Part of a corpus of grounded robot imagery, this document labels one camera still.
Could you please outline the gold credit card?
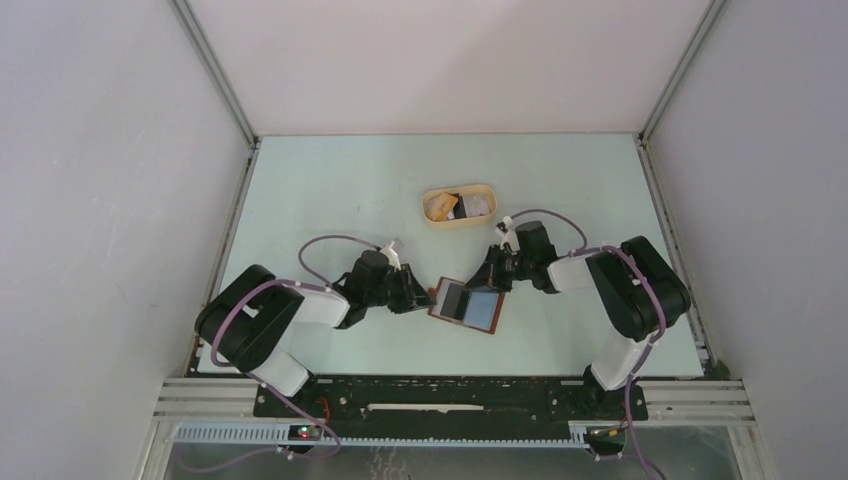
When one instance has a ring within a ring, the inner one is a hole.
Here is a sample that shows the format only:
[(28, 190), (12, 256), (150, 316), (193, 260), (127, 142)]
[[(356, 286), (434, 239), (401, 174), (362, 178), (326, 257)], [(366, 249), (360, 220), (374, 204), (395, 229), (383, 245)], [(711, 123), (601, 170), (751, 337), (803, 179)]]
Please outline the gold credit card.
[(440, 192), (426, 204), (426, 217), (433, 222), (447, 220), (458, 203), (459, 198), (451, 193)]

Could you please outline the beige oval tray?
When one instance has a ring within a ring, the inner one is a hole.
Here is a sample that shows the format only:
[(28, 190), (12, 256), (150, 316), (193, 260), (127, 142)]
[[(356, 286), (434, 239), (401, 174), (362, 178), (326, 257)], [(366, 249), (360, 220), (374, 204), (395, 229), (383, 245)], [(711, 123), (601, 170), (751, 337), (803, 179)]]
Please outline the beige oval tray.
[[(485, 194), (488, 196), (489, 206), (491, 208), (491, 213), (486, 216), (481, 217), (473, 217), (473, 218), (464, 218), (458, 220), (445, 220), (442, 222), (433, 222), (426, 217), (425, 209), (427, 202), (432, 199), (434, 196), (438, 195), (440, 192), (446, 192), (451, 194), (459, 194), (463, 195), (473, 195), (473, 194)], [(483, 225), (489, 223), (495, 216), (495, 213), (498, 209), (498, 201), (495, 195), (494, 190), (485, 184), (471, 184), (464, 185), (459, 187), (448, 187), (443, 189), (436, 189), (428, 191), (424, 194), (422, 201), (422, 214), (424, 215), (425, 222), (433, 229), (436, 230), (449, 230), (449, 229), (457, 229), (461, 227), (471, 227), (477, 225)]]

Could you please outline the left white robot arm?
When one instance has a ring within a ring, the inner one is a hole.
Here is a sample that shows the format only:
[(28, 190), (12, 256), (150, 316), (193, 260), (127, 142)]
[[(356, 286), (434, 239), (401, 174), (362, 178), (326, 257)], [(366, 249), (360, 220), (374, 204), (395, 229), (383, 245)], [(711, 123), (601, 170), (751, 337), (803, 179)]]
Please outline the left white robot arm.
[(350, 271), (328, 286), (280, 279), (262, 265), (244, 270), (205, 306), (195, 320), (199, 337), (216, 349), (219, 367), (253, 375), (278, 392), (277, 402), (292, 416), (304, 416), (316, 403), (314, 374), (281, 345), (294, 324), (347, 329), (370, 308), (394, 314), (435, 304), (411, 267), (384, 249), (366, 250)]

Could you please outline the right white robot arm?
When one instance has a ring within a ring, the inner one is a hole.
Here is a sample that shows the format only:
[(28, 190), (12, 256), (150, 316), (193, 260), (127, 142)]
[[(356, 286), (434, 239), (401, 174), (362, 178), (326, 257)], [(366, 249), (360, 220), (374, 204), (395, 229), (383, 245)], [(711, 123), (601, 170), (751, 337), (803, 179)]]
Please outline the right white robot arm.
[(643, 236), (560, 255), (540, 221), (514, 226), (506, 218), (498, 230), (499, 243), (488, 248), (466, 290), (507, 293), (516, 281), (546, 294), (593, 289), (611, 330), (584, 374), (581, 402), (593, 417), (610, 416), (622, 403), (620, 390), (635, 381), (657, 341), (690, 309), (687, 287)]

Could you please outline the brown leather card holder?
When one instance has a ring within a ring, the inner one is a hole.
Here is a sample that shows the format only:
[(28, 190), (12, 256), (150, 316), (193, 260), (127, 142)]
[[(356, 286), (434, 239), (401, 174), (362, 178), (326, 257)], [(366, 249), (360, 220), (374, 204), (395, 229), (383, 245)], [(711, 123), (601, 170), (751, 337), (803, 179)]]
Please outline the brown leather card holder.
[(453, 320), (440, 315), (445, 289), (449, 283), (462, 282), (441, 277), (437, 286), (429, 291), (435, 299), (435, 304), (430, 307), (427, 314), (448, 323), (469, 328), (488, 335), (494, 335), (498, 326), (500, 313), (503, 307), (505, 295), (497, 292), (470, 292), (470, 299), (465, 318), (462, 321)]

